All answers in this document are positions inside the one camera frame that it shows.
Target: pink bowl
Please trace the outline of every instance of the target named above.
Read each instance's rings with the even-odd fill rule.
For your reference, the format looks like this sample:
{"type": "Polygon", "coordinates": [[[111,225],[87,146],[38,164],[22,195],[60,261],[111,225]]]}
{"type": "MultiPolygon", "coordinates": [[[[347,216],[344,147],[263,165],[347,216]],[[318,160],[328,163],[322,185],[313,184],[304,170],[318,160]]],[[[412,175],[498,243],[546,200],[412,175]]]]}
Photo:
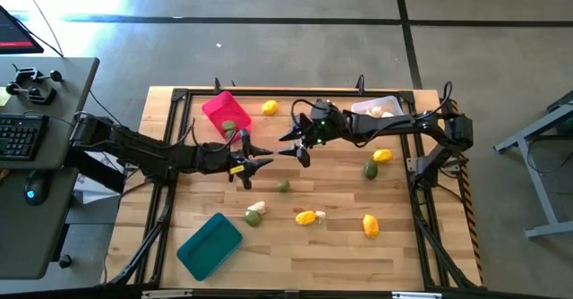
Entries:
{"type": "Polygon", "coordinates": [[[201,109],[223,138],[225,138],[225,133],[222,125],[225,121],[234,121],[236,123],[237,135],[233,142],[241,138],[238,134],[239,130],[246,129],[247,132],[251,133],[251,117],[244,112],[241,105],[229,91],[224,91],[212,98],[209,102],[202,105],[201,109]]]}

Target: gray floor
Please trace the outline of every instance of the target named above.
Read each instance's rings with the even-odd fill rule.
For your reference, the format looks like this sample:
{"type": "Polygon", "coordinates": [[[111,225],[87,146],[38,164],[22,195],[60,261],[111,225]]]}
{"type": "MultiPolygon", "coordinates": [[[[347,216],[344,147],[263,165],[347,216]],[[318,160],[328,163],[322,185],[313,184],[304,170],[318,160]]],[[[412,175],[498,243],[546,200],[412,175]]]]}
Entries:
{"type": "MultiPolygon", "coordinates": [[[[412,88],[398,26],[286,26],[66,23],[62,13],[139,16],[260,16],[398,18],[396,0],[38,0],[68,56],[97,56],[94,93],[120,120],[137,128],[150,85],[223,82],[254,86],[412,88]]],[[[15,11],[29,0],[0,0],[15,11]]],[[[444,20],[573,20],[573,0],[406,0],[410,18],[444,20]]],[[[51,39],[43,22],[29,26],[51,39]]],[[[570,297],[573,234],[527,241],[523,230],[545,224],[521,157],[491,146],[543,114],[570,91],[571,28],[413,27],[423,87],[453,81],[453,97],[474,119],[475,146],[467,153],[490,289],[570,297]]],[[[101,112],[93,102],[87,109],[101,112]]],[[[571,209],[570,195],[558,201],[571,209]]],[[[1,292],[94,285],[114,221],[115,200],[75,207],[64,246],[77,265],[50,267],[39,281],[0,282],[1,292]]]]}

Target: monitor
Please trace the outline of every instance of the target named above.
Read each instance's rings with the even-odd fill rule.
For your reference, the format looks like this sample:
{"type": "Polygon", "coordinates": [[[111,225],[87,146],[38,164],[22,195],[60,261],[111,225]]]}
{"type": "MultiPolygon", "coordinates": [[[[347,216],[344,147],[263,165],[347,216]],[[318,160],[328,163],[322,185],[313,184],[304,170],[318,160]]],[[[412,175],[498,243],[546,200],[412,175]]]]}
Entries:
{"type": "Polygon", "coordinates": [[[43,52],[44,48],[0,5],[0,55],[43,52]]]}

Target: black keyboard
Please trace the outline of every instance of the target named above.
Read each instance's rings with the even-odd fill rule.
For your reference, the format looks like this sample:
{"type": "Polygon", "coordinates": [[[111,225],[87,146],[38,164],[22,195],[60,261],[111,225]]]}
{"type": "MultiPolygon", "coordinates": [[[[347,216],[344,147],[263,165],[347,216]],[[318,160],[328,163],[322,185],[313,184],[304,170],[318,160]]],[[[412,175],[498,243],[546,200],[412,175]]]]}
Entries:
{"type": "Polygon", "coordinates": [[[0,114],[0,161],[32,161],[47,129],[45,115],[0,114]]]}

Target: wooden tabletop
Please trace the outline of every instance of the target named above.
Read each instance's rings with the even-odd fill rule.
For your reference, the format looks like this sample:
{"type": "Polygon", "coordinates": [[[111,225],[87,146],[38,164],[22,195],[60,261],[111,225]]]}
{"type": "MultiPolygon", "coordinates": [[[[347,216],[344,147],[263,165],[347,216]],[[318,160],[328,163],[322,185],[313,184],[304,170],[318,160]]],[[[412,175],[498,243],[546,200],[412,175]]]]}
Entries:
{"type": "MultiPolygon", "coordinates": [[[[173,87],[151,87],[143,111],[140,132],[161,139],[166,126],[173,87]]],[[[222,138],[201,111],[212,97],[193,97],[191,117],[196,119],[199,141],[222,138]]],[[[252,143],[268,150],[280,150],[290,142],[278,137],[291,126],[290,106],[295,98],[277,97],[280,107],[273,116],[261,114],[266,97],[236,97],[252,118],[252,143]]],[[[340,109],[368,98],[332,98],[340,109]]],[[[417,110],[438,105],[435,90],[416,90],[417,110]]],[[[296,112],[309,112],[297,105],[296,112]]],[[[426,152],[435,142],[423,136],[426,152]]],[[[416,248],[414,222],[406,186],[404,160],[399,137],[380,137],[366,148],[346,141],[330,141],[310,151],[312,165],[303,168],[295,158],[272,155],[275,161],[261,168],[244,190],[239,180],[229,183],[227,174],[179,175],[175,209],[166,249],[162,287],[237,289],[322,289],[322,290],[422,290],[423,281],[416,248]],[[363,163],[376,149],[390,149],[393,159],[379,165],[373,181],[363,177],[363,163]],[[279,193],[277,180],[288,178],[292,191],[279,193]],[[269,211],[258,227],[243,220],[246,208],[265,201],[269,211]],[[298,226],[296,213],[322,210],[322,224],[298,226]],[[229,218],[243,234],[237,250],[210,278],[196,281],[176,258],[176,250],[213,214],[229,218]],[[380,225],[375,240],[365,237],[364,214],[374,215],[380,225]]],[[[142,181],[135,175],[126,188],[142,181]]],[[[440,183],[458,192],[458,183],[445,176],[440,183]]],[[[151,186],[126,195],[117,215],[107,258],[108,275],[115,276],[141,243],[150,203],[151,186]]],[[[480,284],[464,208],[453,195],[434,189],[440,233],[444,247],[466,276],[480,284]]],[[[148,275],[152,271],[156,244],[150,252],[148,275]]],[[[435,280],[435,255],[429,251],[435,280]]]]}

